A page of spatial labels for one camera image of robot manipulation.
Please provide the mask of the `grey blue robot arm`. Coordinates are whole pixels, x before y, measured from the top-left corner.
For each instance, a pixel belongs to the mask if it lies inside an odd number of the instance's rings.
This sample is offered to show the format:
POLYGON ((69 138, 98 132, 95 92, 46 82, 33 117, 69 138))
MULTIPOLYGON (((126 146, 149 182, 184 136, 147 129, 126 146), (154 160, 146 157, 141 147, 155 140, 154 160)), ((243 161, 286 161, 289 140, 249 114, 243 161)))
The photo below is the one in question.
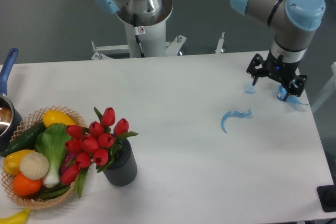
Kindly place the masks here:
MULTIPOLYGON (((166 20, 172 0, 94 0, 125 25, 132 58, 166 54, 166 20)), ((283 98, 301 96, 307 76, 296 70, 321 24, 324 0, 230 0, 233 9, 275 30, 267 58, 255 55, 247 72, 254 81, 269 77, 281 84, 283 98)))

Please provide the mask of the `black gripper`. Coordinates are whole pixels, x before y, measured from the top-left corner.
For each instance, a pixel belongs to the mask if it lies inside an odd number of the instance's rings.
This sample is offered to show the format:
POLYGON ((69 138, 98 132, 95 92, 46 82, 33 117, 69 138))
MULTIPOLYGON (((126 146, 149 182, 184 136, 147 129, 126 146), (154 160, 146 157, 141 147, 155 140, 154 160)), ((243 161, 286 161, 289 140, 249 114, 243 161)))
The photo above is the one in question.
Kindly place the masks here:
POLYGON ((278 99, 289 101, 302 95, 307 76, 296 75, 299 62, 288 63, 284 62, 283 59, 284 57, 281 56, 278 60, 271 51, 269 51, 265 61, 260 54, 255 54, 246 72, 253 78, 252 85, 255 86, 258 79, 265 76, 266 71, 267 77, 281 83, 278 90, 278 99))

